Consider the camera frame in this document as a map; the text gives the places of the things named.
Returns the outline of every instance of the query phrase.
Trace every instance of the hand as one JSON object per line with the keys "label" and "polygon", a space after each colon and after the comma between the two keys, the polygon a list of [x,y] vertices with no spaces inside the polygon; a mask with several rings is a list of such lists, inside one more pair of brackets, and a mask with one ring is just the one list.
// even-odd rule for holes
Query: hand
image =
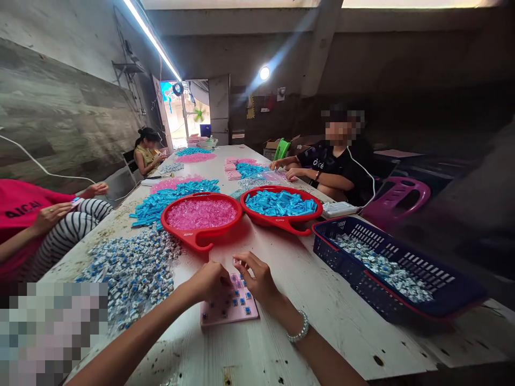
{"label": "hand", "polygon": [[210,261],[204,264],[187,282],[183,284],[193,298],[194,304],[211,301],[222,291],[231,288],[231,278],[220,264]]}
{"label": "hand", "polygon": [[160,162],[163,162],[165,159],[167,159],[168,156],[166,154],[160,154],[159,156],[157,156],[154,161],[152,161],[152,165],[157,165],[158,163]]}
{"label": "hand", "polygon": [[277,161],[272,161],[272,163],[270,164],[269,168],[270,168],[270,170],[277,170],[281,166],[283,166],[282,159],[277,160]]}
{"label": "hand", "polygon": [[71,203],[62,203],[41,209],[31,230],[38,236],[47,234],[72,208]]}
{"label": "hand", "polygon": [[79,197],[83,199],[94,198],[95,196],[104,196],[109,191],[109,186],[106,183],[101,182],[95,185],[91,185],[82,193]]}
{"label": "hand", "polygon": [[[277,289],[270,267],[259,260],[252,252],[244,252],[233,255],[235,260],[240,263],[235,263],[234,266],[243,275],[247,288],[251,294],[268,310],[275,304],[284,300],[283,295]],[[254,276],[248,273],[248,269],[252,269]]]}
{"label": "hand", "polygon": [[302,168],[291,168],[290,170],[288,170],[288,172],[286,173],[286,179],[288,179],[288,181],[296,181],[297,180],[297,177],[299,176],[303,176],[303,175],[306,175],[306,169],[302,169]]}

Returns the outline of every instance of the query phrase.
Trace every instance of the black t-shirt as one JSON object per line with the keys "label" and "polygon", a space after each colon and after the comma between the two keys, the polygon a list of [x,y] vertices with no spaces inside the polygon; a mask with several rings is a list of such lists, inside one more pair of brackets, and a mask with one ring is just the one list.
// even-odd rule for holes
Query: black t-shirt
{"label": "black t-shirt", "polygon": [[[370,144],[364,139],[355,139],[349,148],[352,157],[370,172],[373,162],[373,149]],[[338,174],[352,181],[354,188],[345,192],[350,204],[361,206],[372,197],[372,179],[351,159],[348,149],[339,157],[334,157],[333,146],[327,141],[320,141],[297,155],[297,158],[303,167],[311,167],[322,173]],[[318,182],[312,180],[311,185],[316,187]]]}

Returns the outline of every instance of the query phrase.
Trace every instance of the power strip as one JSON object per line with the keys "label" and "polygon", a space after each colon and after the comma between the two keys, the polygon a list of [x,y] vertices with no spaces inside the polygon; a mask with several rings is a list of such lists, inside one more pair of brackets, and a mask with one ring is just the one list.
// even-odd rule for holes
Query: power strip
{"label": "power strip", "polygon": [[360,208],[347,202],[325,203],[323,206],[322,216],[325,218],[334,218],[354,214]]}

